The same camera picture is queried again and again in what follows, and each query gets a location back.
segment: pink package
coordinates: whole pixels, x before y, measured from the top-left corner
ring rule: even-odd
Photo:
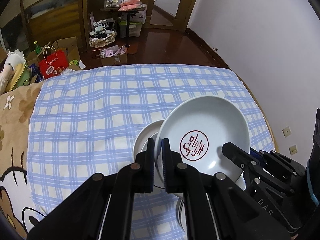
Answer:
[[[140,6],[139,4],[131,4],[131,5],[126,5],[126,6],[121,6],[121,8],[118,11],[129,11],[131,9],[135,9],[138,6]]]
[[[127,2],[123,2],[120,4],[121,6],[132,5],[132,4],[141,4],[140,0],[128,0]]]

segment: electrical outlet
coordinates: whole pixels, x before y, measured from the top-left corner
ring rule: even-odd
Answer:
[[[290,154],[291,154],[291,155],[294,155],[295,153],[298,152],[297,146],[296,146],[296,145],[293,145],[293,146],[289,147],[289,151],[290,151]]]
[[[284,137],[288,137],[291,134],[290,127],[287,126],[282,130]]]

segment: floor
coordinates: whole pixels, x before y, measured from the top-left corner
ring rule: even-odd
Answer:
[[[155,9],[152,10],[150,24],[173,26],[173,24],[167,18],[165,18]]]
[[[143,28],[140,37],[131,37],[129,44],[136,44],[138,48],[135,54],[128,54],[127,64],[169,63],[223,67],[190,34],[184,32]],[[80,57],[87,69],[101,66],[99,58],[92,58],[92,52],[81,53]]]

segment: doorway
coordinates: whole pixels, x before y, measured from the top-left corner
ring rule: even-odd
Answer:
[[[196,0],[141,0],[147,4],[146,28],[184,31]]]

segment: white bowl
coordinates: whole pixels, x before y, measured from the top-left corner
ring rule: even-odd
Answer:
[[[134,142],[133,150],[132,150],[132,155],[133,155],[134,161],[135,161],[138,153],[147,150],[148,139],[149,138],[152,138],[154,140],[156,139],[158,131],[159,131],[163,122],[164,122],[164,119],[152,122],[152,123],[148,124],[145,128],[143,128],[141,130],[141,132],[138,134],[138,136]],[[156,172],[156,166],[155,166],[153,184],[156,187],[164,188],[163,182],[161,181],[158,172]]]
[[[186,211],[184,209],[184,201],[180,204],[180,214],[179,214],[179,224],[183,231],[187,232],[187,221],[186,221]]]
[[[242,112],[228,99],[203,95],[175,108],[164,120],[155,141],[156,171],[163,182],[161,142],[168,138],[172,151],[199,172],[223,172],[234,182],[242,170],[222,154],[224,143],[232,142],[250,152],[249,127]]]

